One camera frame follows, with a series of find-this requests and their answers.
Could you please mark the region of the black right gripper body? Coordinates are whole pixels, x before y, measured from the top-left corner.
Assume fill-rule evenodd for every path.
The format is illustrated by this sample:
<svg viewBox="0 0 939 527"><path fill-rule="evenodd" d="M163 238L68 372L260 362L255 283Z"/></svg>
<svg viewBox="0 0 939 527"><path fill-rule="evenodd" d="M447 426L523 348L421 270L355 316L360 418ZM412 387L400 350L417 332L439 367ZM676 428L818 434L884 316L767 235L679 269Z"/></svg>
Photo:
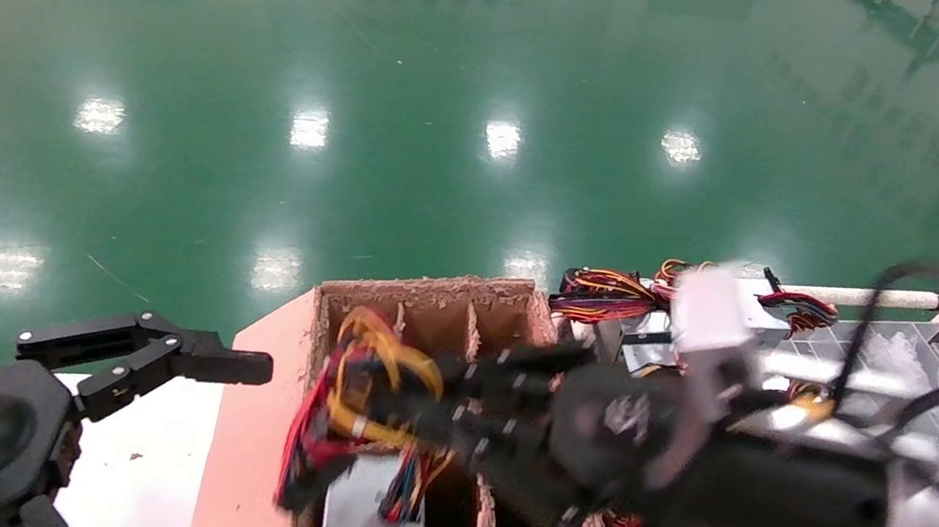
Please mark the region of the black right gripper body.
<svg viewBox="0 0 939 527"><path fill-rule="evenodd" d="M589 362L565 372L545 446L567 509L670 520L676 471L667 459L690 425L694 394L693 379L664 371L639 376Z"/></svg>

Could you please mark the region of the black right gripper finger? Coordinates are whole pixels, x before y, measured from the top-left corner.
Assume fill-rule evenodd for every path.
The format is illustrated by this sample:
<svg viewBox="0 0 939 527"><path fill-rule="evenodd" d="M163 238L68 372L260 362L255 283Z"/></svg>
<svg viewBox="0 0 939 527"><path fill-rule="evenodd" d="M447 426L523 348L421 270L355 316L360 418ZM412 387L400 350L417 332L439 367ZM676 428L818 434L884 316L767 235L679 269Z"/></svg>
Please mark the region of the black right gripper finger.
<svg viewBox="0 0 939 527"><path fill-rule="evenodd" d="M457 393L550 407L564 380L601 368L591 347L568 343L514 345L493 357L460 362Z"/></svg>
<svg viewBox="0 0 939 527"><path fill-rule="evenodd" d="M585 419L483 414L461 400L374 391L369 420L406 428L419 446L454 454L533 527L581 527L597 430Z"/></svg>

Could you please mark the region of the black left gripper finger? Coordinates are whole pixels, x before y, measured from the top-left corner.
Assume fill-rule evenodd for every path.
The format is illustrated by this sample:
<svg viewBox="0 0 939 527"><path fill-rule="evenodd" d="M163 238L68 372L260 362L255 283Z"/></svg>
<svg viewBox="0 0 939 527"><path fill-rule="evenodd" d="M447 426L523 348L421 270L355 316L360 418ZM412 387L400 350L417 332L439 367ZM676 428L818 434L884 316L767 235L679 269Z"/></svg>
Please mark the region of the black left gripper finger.
<svg viewBox="0 0 939 527"><path fill-rule="evenodd" d="M69 527L48 494L34 496L18 508L15 527Z"/></svg>
<svg viewBox="0 0 939 527"><path fill-rule="evenodd" d="M177 377L251 387L272 381L271 355L233 350L218 337L215 332L173 326L155 311L145 311L19 332L15 357L53 372L110 363L76 388L80 419L98 422Z"/></svg>

